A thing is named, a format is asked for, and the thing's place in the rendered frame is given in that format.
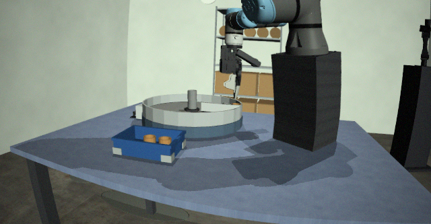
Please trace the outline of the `blue crate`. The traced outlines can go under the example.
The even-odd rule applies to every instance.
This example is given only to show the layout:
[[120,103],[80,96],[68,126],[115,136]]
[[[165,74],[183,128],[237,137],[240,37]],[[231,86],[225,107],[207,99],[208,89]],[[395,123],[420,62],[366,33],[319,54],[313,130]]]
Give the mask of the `blue crate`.
[[[155,135],[156,143],[143,141],[144,135]],[[158,143],[159,137],[171,137],[172,142]],[[144,159],[172,163],[174,158],[186,146],[185,131],[168,128],[133,125],[111,137],[113,153]]]

